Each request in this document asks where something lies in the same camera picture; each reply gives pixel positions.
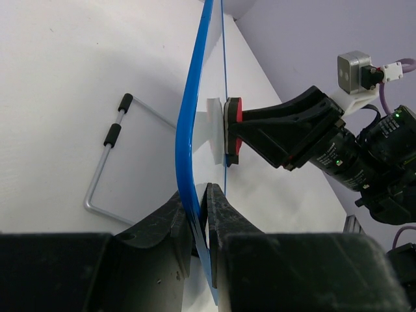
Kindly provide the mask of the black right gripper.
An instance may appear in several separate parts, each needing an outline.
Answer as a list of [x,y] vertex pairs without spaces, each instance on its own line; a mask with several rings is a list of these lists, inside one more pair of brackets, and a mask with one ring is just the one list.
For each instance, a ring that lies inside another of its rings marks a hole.
[[354,192],[385,188],[385,168],[340,128],[344,110],[316,86],[294,99],[244,110],[236,134],[268,164],[291,171],[307,161]]

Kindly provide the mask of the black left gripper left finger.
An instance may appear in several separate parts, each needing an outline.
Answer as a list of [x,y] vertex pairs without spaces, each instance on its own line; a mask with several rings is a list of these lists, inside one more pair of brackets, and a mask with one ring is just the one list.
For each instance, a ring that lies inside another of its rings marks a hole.
[[181,311],[192,235],[178,194],[129,229],[1,235],[2,311]]

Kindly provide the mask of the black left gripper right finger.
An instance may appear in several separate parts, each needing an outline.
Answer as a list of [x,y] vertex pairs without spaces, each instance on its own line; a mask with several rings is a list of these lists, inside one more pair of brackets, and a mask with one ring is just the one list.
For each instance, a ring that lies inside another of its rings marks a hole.
[[206,187],[220,311],[410,311],[382,248],[358,233],[264,233]]

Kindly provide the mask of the red bone-shaped eraser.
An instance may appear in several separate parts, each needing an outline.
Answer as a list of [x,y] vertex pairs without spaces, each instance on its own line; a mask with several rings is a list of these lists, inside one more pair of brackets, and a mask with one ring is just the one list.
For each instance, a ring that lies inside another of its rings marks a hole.
[[242,140],[236,134],[236,126],[242,123],[242,98],[229,97],[224,106],[225,152],[237,158]]

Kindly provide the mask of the blue framed whiteboard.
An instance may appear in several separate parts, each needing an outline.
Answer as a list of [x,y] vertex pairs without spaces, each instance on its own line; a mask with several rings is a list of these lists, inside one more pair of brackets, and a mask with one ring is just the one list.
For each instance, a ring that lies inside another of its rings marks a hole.
[[175,174],[215,304],[218,291],[213,285],[203,196],[208,183],[226,186],[224,104],[227,98],[223,2],[205,1],[176,126]]

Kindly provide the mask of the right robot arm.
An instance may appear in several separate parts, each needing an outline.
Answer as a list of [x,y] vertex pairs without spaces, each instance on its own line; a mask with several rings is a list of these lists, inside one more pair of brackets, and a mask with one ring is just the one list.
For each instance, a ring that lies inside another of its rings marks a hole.
[[237,164],[247,144],[274,168],[288,171],[311,163],[360,193],[378,222],[415,221],[415,115],[399,106],[377,115],[359,135],[345,126],[343,109],[312,86],[280,105],[244,110],[239,97],[224,107],[227,163]]

